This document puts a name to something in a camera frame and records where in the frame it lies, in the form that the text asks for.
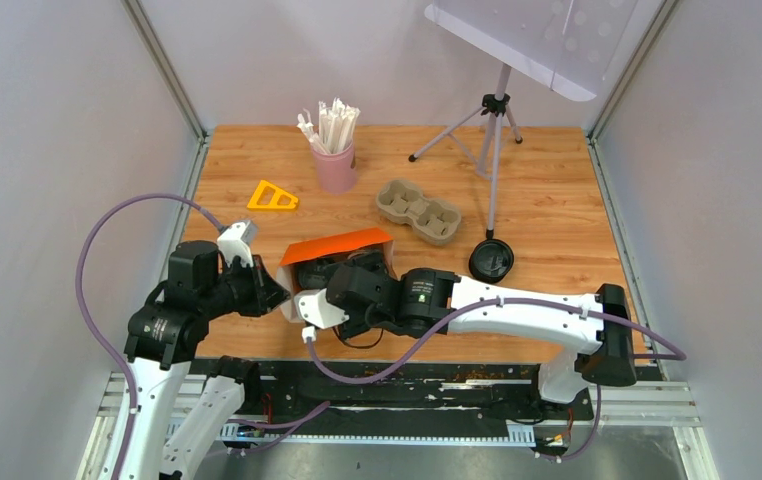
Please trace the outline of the orange paper bag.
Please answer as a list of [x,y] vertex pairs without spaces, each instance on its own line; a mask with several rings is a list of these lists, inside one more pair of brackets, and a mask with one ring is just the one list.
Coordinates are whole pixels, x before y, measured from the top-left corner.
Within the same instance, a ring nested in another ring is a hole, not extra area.
[[296,265],[298,263],[324,258],[337,261],[342,265],[353,252],[372,249],[382,250],[389,268],[387,275],[392,275],[394,273],[392,268],[393,245],[392,236],[377,227],[290,244],[279,263],[276,280],[291,293],[292,299],[279,307],[280,313],[289,322],[297,323],[300,321],[294,306],[294,299],[299,292],[305,290],[300,289],[296,279]]

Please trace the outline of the black cup lid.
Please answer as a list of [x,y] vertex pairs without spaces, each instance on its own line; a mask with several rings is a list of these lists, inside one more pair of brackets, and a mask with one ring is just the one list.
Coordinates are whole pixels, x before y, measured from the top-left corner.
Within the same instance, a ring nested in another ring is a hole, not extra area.
[[324,258],[298,263],[296,265],[296,279],[300,289],[319,290],[326,288],[339,266],[339,262]]
[[365,269],[370,272],[388,274],[389,268],[382,250],[359,250],[351,253],[345,264],[350,267]]

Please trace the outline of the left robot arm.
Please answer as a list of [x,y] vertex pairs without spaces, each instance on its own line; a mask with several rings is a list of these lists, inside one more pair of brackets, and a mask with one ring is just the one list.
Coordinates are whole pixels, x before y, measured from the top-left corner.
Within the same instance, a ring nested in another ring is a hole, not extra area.
[[167,433],[210,321],[229,313],[261,317],[290,297],[246,240],[179,244],[167,279],[129,320],[124,354],[137,398],[122,402],[100,478],[193,478],[228,418],[255,411],[263,400],[259,364],[223,356],[181,426]]

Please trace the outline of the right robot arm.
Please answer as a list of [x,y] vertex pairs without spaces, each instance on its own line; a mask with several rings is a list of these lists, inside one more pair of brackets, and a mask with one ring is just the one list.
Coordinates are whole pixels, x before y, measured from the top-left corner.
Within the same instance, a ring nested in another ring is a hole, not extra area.
[[605,283],[592,294],[557,295],[491,285],[431,268],[400,278],[383,270],[341,266],[308,306],[323,328],[380,328],[423,345],[434,334],[492,333],[561,346],[542,364],[528,403],[553,417],[591,386],[637,381],[625,291]]

